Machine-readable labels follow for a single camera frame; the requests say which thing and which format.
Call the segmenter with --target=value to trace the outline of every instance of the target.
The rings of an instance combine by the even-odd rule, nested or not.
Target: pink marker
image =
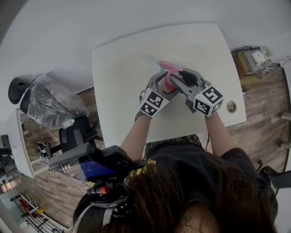
[[[164,70],[169,71],[165,76],[165,86],[169,91],[175,91],[176,88],[173,86],[170,80],[170,74],[175,75],[179,79],[183,79],[183,77],[179,74],[179,71],[183,71],[183,68],[178,67],[167,61],[157,61],[157,64],[160,66],[161,72],[163,72]]]

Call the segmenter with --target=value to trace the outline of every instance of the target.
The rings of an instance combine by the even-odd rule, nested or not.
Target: cable
[[[47,128],[47,126],[45,126],[47,131],[50,132],[51,136],[54,137],[56,139],[56,141],[60,144],[60,141],[51,133],[51,131],[49,131],[49,129]]]
[[[41,143],[45,145],[44,140],[47,139],[47,138],[52,141],[53,147],[55,147],[55,142],[54,142],[54,140],[51,137],[45,137],[44,139],[41,140]]]
[[[248,51],[248,50],[253,50],[253,49],[256,49],[256,48],[253,48],[251,46],[245,46],[245,47],[242,47],[242,48],[239,48],[239,49],[234,49],[233,51],[231,51],[231,53],[238,53],[238,52],[241,52],[241,51]]]
[[[90,189],[90,187],[87,184],[85,184],[84,182],[80,181],[80,180],[77,180],[75,178],[73,178],[73,179],[76,182],[77,186],[83,191],[83,193],[86,194],[87,193],[87,189]]]
[[[288,62],[290,62],[290,61],[291,61],[291,57],[290,57],[290,56],[287,56],[287,57],[285,57],[284,59],[276,60],[276,61],[273,61],[273,62],[277,62],[277,63],[279,63],[280,66],[279,66],[278,68],[280,68],[280,67],[283,67],[286,63],[288,63]]]
[[[54,170],[54,169],[52,169],[52,168],[49,168],[49,172],[52,172],[52,173],[54,173],[54,174],[55,174],[55,170]]]
[[[209,133],[208,133],[207,143],[206,143],[206,147],[205,147],[206,152],[208,152],[208,149],[207,149],[208,143],[209,143]]]
[[[246,85],[241,85],[241,87],[247,89]]]
[[[259,66],[262,68],[262,70],[261,70],[261,72],[260,71],[256,71],[256,74],[257,74],[257,76],[260,76],[261,78],[268,78],[268,77],[270,77],[271,76],[271,70],[273,70],[274,72],[277,72],[279,70],[279,67],[278,67],[277,70],[275,70],[274,68],[269,67],[269,66],[267,66],[267,67],[263,67],[261,65],[259,65]],[[265,76],[265,73],[266,73],[265,70],[266,69],[269,71],[269,75],[268,76]]]

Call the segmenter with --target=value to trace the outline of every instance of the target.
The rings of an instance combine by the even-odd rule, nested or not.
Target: desk
[[[17,170],[30,178],[34,178],[36,175],[47,171],[48,166],[45,166],[37,171],[32,167],[33,164],[40,162],[41,159],[30,161],[25,147],[23,139],[22,127],[20,122],[21,111],[15,109],[11,116],[7,119],[6,124],[8,127],[8,137],[10,147],[13,153],[13,159],[15,161]]]
[[[105,145],[120,145],[134,123],[139,94],[165,60],[198,71],[224,95],[219,114],[226,126],[246,121],[234,61],[216,24],[186,24],[133,34],[92,51],[97,109]],[[237,110],[229,113],[226,104]],[[178,94],[153,118],[147,142],[206,132],[204,116],[192,114]]]

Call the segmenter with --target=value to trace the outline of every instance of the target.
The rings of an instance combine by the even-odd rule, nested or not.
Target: person
[[[276,232],[278,205],[270,181],[236,147],[217,112],[205,122],[213,154],[197,135],[147,144],[145,167],[125,181],[134,211],[106,225],[104,213],[92,214],[82,232]],[[150,123],[139,112],[121,145],[134,161],[142,159]]]

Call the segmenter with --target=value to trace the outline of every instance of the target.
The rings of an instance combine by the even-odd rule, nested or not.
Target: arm
[[[222,156],[224,153],[236,147],[217,112],[211,117],[205,117],[205,121],[213,154]]]
[[[138,117],[121,145],[121,148],[134,161],[142,159],[150,122],[151,118],[147,115]]]

